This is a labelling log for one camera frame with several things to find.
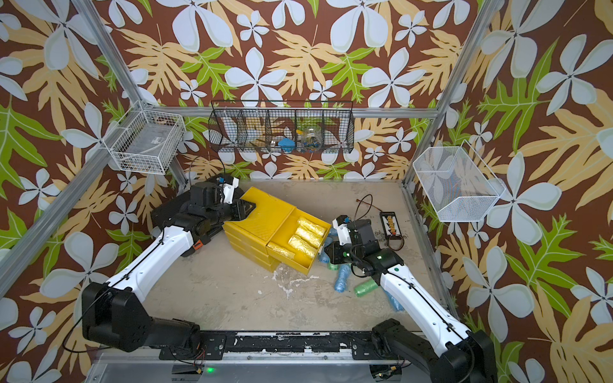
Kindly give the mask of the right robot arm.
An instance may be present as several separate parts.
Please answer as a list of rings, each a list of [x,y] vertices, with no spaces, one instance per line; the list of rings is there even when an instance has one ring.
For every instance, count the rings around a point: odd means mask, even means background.
[[[338,239],[325,247],[330,261],[362,270],[398,301],[423,333],[418,336],[394,319],[381,322],[371,331],[381,355],[416,365],[433,382],[497,380],[493,341],[484,331],[473,332],[452,316],[394,250],[380,247],[370,220],[352,221],[340,215],[333,228]]]

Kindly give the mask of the yellow plastic drawer cabinet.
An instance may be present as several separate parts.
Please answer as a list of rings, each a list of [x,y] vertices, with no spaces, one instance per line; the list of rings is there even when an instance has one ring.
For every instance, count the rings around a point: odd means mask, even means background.
[[[268,255],[268,243],[295,206],[255,187],[249,188],[241,199],[255,204],[255,209],[245,220],[226,222],[224,233],[236,252],[266,271],[274,272],[280,261]]]

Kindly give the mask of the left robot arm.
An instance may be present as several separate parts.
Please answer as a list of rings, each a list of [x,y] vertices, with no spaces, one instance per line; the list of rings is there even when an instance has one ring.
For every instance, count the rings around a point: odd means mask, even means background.
[[[143,304],[157,281],[180,257],[192,255],[228,222],[239,222],[256,205],[243,200],[239,180],[214,176],[157,207],[152,212],[161,233],[129,266],[105,282],[92,282],[81,295],[85,339],[124,352],[142,346],[167,348],[174,355],[198,355],[201,330],[179,319],[157,319]]]

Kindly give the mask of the yellow top drawer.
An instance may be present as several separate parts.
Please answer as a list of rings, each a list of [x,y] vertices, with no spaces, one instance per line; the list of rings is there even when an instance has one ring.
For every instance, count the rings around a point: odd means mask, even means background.
[[[308,275],[330,230],[329,223],[296,208],[268,241],[267,254]]]

